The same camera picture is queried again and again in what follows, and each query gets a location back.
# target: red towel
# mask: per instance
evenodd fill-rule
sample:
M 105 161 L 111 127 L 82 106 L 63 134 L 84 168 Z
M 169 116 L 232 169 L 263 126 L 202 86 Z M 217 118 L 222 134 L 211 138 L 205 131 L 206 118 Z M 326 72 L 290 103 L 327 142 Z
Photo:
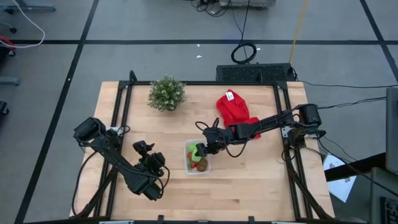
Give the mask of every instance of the red towel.
M 227 93 L 217 101 L 216 107 L 224 119 L 224 127 L 228 127 L 229 124 L 251 124 L 259 121 L 258 118 L 250 118 L 249 109 L 245 100 L 232 90 L 228 90 Z

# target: gray floor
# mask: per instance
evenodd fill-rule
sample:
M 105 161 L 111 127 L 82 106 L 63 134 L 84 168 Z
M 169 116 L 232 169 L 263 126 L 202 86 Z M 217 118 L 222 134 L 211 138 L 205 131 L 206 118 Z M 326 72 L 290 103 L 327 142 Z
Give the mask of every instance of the gray floor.
M 78 40 L 93 0 L 54 2 L 56 12 L 29 12 L 46 31 L 48 40 Z M 398 40 L 395 0 L 367 0 L 383 37 Z M 291 40 L 303 0 L 278 0 L 267 11 L 250 10 L 246 39 Z M 244 9 L 236 9 L 239 24 Z M 19 31 L 0 35 L 11 39 L 39 39 L 20 13 L 0 14 Z M 196 12 L 190 1 L 99 0 L 89 40 L 239 39 L 231 11 L 212 18 Z M 299 35 L 301 40 L 376 40 L 359 0 L 309 0 Z M 217 65 L 233 64 L 236 45 L 85 45 L 26 222 L 67 218 L 82 152 L 72 139 L 73 128 L 94 113 L 100 83 L 126 79 L 133 69 L 139 80 L 153 80 L 168 73 L 181 80 L 214 80 Z M 0 129 L 0 216 L 13 223 L 33 171 L 76 45 L 41 45 L 20 49 L 0 68 L 1 75 L 21 77 L 20 86 L 0 86 L 0 100 L 10 114 Z M 283 63 L 290 45 L 257 45 L 254 62 Z M 398 58 L 398 46 L 389 50 Z M 293 59 L 298 78 L 312 83 L 342 85 L 392 85 L 396 79 L 379 45 L 298 45 Z M 384 96 L 385 90 L 321 88 L 306 85 L 308 100 L 320 106 Z M 362 159 L 385 151 L 385 102 L 378 101 L 321 112 L 327 136 L 348 154 Z M 347 158 L 336 146 L 326 147 Z M 350 195 L 352 205 L 364 204 L 357 181 Z M 344 204 L 333 199 L 340 214 Z

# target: wooden tabletop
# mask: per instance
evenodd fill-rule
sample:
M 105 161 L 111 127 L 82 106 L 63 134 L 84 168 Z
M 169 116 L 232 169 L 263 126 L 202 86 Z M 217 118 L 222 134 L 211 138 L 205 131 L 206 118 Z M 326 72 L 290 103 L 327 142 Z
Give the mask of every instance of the wooden tabletop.
M 111 123 L 117 86 L 117 82 L 103 82 L 98 97 L 95 117 L 107 127 Z M 292 107 L 307 102 L 302 83 L 288 83 L 288 87 Z M 229 157 L 224 151 L 211 155 L 211 171 L 208 174 L 187 175 L 184 169 L 184 142 L 204 139 L 195 122 L 203 121 L 211 125 L 219 117 L 220 126 L 223 126 L 215 104 L 228 89 L 246 100 L 251 117 L 263 119 L 277 112 L 271 86 L 188 85 L 185 87 L 187 101 L 175 111 L 164 112 L 147 106 L 149 89 L 149 85 L 132 88 L 127 118 L 131 131 L 125 135 L 122 155 L 131 164 L 136 164 L 139 154 L 132 144 L 140 140 L 155 143 L 154 151 L 162 152 L 166 158 L 166 166 L 171 172 L 170 181 L 163 198 L 155 202 L 130 192 L 119 174 L 112 219 L 156 220 L 158 215 L 164 215 L 165 220 L 245 221 L 248 216 L 254 216 L 257 221 L 294 221 L 288 175 L 280 157 L 282 140 L 279 129 L 249 141 L 238 158 Z M 306 142 L 308 147 L 318 150 L 315 140 L 307 139 Z M 229 148 L 237 154 L 241 147 Z M 87 149 L 85 159 L 92 152 Z M 302 149 L 302 160 L 309 191 L 325 211 L 334 216 L 320 156 Z M 97 154 L 84 168 L 75 200 L 77 211 L 86 205 L 98 188 L 102 166 L 103 158 Z M 298 188 L 297 192 L 301 216 L 305 217 L 302 194 Z M 107 199 L 108 193 L 105 193 L 103 208 Z

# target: plastic container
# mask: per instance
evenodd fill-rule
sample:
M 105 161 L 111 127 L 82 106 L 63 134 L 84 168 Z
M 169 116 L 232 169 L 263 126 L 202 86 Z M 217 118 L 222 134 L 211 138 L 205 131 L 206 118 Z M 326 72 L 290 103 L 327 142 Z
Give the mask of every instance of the plastic container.
M 205 159 L 207 159 L 207 168 L 204 172 L 199 172 L 196 168 L 191 169 L 191 167 L 189 167 L 189 160 L 187 158 L 187 154 L 188 154 L 188 146 L 191 144 L 198 144 L 198 143 L 203 143 L 206 144 L 206 140 L 186 140 L 184 142 L 184 161 L 185 161 L 185 172 L 188 175 L 201 175 L 201 174 L 207 174 L 210 172 L 211 169 L 211 160 L 209 155 L 205 157 Z

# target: green leaves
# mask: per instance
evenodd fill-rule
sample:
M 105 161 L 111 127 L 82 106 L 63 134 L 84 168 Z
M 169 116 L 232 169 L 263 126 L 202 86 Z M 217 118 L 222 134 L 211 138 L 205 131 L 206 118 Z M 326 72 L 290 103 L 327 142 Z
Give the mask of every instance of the green leaves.
M 150 107 L 159 111 L 175 110 L 185 101 L 185 85 L 171 75 L 166 75 L 162 80 L 153 81 L 151 85 L 148 96 Z

